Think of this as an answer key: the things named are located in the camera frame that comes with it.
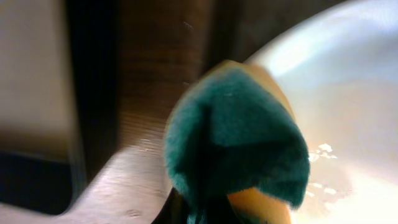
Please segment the yellow green sponge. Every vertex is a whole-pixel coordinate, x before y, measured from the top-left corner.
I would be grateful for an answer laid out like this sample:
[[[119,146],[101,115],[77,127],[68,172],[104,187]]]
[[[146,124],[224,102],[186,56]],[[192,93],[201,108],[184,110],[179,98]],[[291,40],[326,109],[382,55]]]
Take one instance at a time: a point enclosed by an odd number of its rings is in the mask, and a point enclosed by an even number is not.
[[[172,189],[156,223],[290,223],[308,149],[266,70],[225,61],[174,108],[164,137]]]

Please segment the cream white plate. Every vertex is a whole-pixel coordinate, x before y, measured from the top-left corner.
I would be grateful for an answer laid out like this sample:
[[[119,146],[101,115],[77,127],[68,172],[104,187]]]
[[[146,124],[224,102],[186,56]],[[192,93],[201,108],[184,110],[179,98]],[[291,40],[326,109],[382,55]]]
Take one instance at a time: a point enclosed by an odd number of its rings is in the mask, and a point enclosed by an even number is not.
[[[346,1],[253,54],[309,151],[294,223],[397,223],[397,0]]]

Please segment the large dark serving tray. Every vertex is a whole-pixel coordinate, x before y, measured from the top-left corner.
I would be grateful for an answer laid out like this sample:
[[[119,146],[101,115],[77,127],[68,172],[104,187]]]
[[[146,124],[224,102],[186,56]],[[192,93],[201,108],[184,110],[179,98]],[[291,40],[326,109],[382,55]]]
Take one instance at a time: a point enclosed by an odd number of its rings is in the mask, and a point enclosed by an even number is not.
[[[199,81],[225,61],[254,65],[248,58],[264,44],[334,5],[334,1],[313,0],[217,1]]]

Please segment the small black water tray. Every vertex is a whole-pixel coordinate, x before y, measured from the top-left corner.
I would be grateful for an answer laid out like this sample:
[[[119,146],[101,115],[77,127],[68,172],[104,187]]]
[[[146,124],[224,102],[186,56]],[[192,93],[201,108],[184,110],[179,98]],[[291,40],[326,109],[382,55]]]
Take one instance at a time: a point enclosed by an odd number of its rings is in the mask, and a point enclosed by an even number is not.
[[[118,146],[118,2],[1,0],[1,202],[66,213]]]

